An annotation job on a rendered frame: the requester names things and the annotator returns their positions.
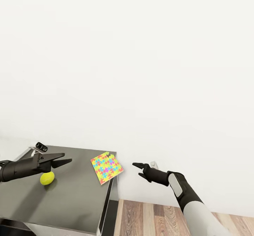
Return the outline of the tennis ball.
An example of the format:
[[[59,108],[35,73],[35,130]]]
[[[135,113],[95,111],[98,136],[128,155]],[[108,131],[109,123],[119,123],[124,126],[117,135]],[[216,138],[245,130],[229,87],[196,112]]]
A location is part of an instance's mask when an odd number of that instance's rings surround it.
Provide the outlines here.
[[[40,178],[40,183],[42,185],[48,185],[54,180],[53,172],[44,173]]]

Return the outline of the jigsaw puzzle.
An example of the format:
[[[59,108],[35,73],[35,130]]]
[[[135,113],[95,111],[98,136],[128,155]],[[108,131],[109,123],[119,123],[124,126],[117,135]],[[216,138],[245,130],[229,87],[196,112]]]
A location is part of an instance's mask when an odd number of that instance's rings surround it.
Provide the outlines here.
[[[108,154],[106,152],[91,160],[101,185],[123,172],[115,156],[110,155],[108,158]]]

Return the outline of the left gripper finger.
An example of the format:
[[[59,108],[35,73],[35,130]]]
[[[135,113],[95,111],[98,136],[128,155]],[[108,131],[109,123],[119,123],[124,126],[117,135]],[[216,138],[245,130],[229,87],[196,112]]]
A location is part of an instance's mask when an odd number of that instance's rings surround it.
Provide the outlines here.
[[[52,166],[52,168],[55,169],[57,167],[65,165],[71,161],[72,161],[72,159],[63,159],[63,160],[57,160],[57,161],[52,160],[51,166]]]
[[[43,163],[47,163],[49,161],[52,161],[64,156],[65,156],[65,153],[41,154],[37,159],[38,161],[37,167],[44,169],[44,167],[42,166]]]

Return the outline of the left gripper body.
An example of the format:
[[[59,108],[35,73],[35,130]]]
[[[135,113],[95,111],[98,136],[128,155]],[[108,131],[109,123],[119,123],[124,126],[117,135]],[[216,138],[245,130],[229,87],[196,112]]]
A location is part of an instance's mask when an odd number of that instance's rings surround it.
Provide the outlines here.
[[[35,174],[40,174],[42,172],[43,173],[51,172],[51,167],[52,167],[51,161],[42,164],[44,169],[37,167],[37,164],[38,164],[37,159],[40,155],[41,153],[35,153],[34,156],[31,158],[17,161],[17,164],[14,169],[16,178],[24,178],[24,177],[32,176]]]

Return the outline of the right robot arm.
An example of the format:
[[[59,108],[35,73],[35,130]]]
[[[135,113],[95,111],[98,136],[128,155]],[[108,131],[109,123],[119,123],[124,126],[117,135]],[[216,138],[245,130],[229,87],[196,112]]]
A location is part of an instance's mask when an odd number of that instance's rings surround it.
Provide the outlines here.
[[[148,182],[156,182],[173,189],[175,197],[185,217],[191,236],[233,236],[214,217],[198,197],[192,187],[187,183],[185,176],[179,172],[158,170],[156,161],[149,164],[133,163],[132,165],[143,169],[140,176]]]

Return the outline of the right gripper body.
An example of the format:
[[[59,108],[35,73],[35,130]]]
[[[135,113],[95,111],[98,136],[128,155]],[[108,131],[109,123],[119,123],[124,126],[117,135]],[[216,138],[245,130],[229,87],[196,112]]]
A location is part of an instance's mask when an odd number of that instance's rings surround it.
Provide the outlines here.
[[[160,170],[150,168],[149,164],[145,164],[144,169],[143,169],[143,174],[147,178],[148,182],[156,182],[159,183],[158,177],[159,177]]]

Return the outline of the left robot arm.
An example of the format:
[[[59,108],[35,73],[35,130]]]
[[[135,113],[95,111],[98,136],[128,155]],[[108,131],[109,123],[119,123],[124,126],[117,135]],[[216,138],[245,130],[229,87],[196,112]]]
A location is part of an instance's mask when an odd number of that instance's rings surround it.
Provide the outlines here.
[[[28,147],[34,150],[31,158],[15,162],[10,160],[0,161],[0,182],[24,178],[42,172],[49,173],[51,172],[51,167],[55,169],[72,161],[72,159],[54,161],[64,157],[65,153],[43,154],[42,152],[46,152],[48,147],[38,140],[32,140]]]

